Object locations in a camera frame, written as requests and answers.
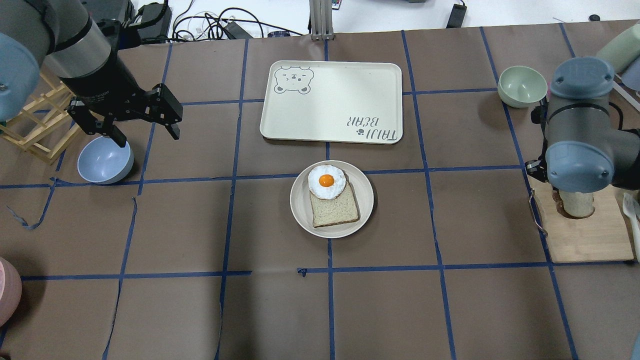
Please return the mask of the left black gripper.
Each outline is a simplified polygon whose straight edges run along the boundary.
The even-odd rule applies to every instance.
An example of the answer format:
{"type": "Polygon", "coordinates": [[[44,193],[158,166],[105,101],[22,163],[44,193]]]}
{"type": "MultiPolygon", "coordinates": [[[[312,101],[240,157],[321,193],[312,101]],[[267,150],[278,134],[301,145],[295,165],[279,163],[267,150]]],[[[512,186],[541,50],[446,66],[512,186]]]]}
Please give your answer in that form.
{"type": "Polygon", "coordinates": [[[86,134],[109,137],[119,148],[125,148],[127,137],[116,122],[144,120],[156,123],[165,127],[172,139],[178,141],[183,105],[166,84],[159,83],[150,91],[140,89],[131,94],[113,93],[99,103],[73,96],[67,113],[86,134]]]}

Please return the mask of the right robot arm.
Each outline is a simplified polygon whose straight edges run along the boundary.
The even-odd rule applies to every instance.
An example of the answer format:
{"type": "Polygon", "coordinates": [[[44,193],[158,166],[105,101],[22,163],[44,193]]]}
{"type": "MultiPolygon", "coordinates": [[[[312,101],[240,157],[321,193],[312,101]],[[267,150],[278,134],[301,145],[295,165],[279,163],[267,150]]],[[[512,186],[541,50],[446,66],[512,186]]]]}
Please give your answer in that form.
{"type": "Polygon", "coordinates": [[[530,114],[542,131],[541,155],[526,173],[569,193],[608,186],[638,191],[639,130],[610,120],[614,68],[594,56],[566,60],[553,73],[550,94],[530,114]]]}

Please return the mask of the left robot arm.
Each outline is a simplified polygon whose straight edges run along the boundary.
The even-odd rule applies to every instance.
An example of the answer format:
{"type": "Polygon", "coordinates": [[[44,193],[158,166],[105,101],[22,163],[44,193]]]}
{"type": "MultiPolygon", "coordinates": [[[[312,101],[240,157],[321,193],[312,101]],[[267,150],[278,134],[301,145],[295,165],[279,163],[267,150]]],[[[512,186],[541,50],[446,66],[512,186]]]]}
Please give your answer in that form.
{"type": "Polygon", "coordinates": [[[80,1],[3,0],[0,11],[2,121],[23,109],[46,66],[73,93],[67,112],[87,135],[123,148],[116,123],[144,120],[179,139],[182,104],[163,83],[142,89],[80,1]]]}

